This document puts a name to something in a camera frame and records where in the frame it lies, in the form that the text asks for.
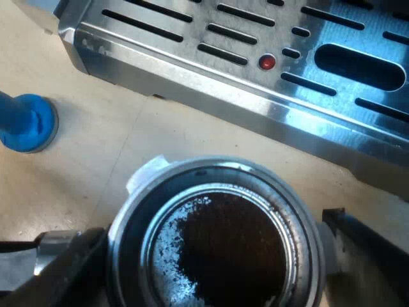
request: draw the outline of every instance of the coffee grounds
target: coffee grounds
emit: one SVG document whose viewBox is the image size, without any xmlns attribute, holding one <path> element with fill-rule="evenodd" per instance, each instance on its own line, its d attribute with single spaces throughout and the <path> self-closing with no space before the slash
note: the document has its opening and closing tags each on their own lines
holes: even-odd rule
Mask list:
<svg viewBox="0 0 409 307">
<path fill-rule="evenodd" d="M 235 195 L 211 193 L 178 221 L 178 270 L 197 283 L 195 297 L 219 306 L 265 306 L 286 275 L 284 247 L 268 216 Z"/>
</svg>

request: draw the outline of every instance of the stainless steel surface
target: stainless steel surface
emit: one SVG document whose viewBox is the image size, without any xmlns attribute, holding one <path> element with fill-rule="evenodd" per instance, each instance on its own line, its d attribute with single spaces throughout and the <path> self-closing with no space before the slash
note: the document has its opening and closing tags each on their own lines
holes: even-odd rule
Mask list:
<svg viewBox="0 0 409 307">
<path fill-rule="evenodd" d="M 81 233 L 76 230 L 46 232 L 37 246 L 34 275 L 38 276 Z"/>
<path fill-rule="evenodd" d="M 0 253 L 0 291 L 14 291 L 33 277 L 36 249 Z"/>
<path fill-rule="evenodd" d="M 204 306 L 183 276 L 174 282 L 177 272 L 171 262 L 177 255 L 168 247 L 176 230 L 163 225 L 164 220 L 187 214 L 189 206 L 181 205 L 187 198 L 217 191 L 246 197 L 279 229 L 288 275 L 285 291 L 274 306 L 319 305 L 325 275 L 320 237 L 309 211 L 284 182 L 261 166 L 227 157 L 176 162 L 156 171 L 133 182 L 136 189 L 109 231 L 109 288 L 117 304 Z"/>
<path fill-rule="evenodd" d="M 57 33 L 58 22 L 69 0 L 13 0 L 41 28 Z"/>
<path fill-rule="evenodd" d="M 59 32 L 81 71 L 195 107 L 409 199 L 402 1 L 80 2 L 69 2 Z M 264 54 L 275 56 L 273 69 L 260 69 Z"/>
</svg>

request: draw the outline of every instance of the drip tray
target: drip tray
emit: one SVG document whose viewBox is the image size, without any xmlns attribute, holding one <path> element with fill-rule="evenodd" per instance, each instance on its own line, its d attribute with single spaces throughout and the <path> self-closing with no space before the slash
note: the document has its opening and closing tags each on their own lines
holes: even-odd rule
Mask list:
<svg viewBox="0 0 409 307">
<path fill-rule="evenodd" d="M 359 0 L 87 0 L 74 65 L 347 167 L 409 199 L 409 14 Z"/>
</svg>

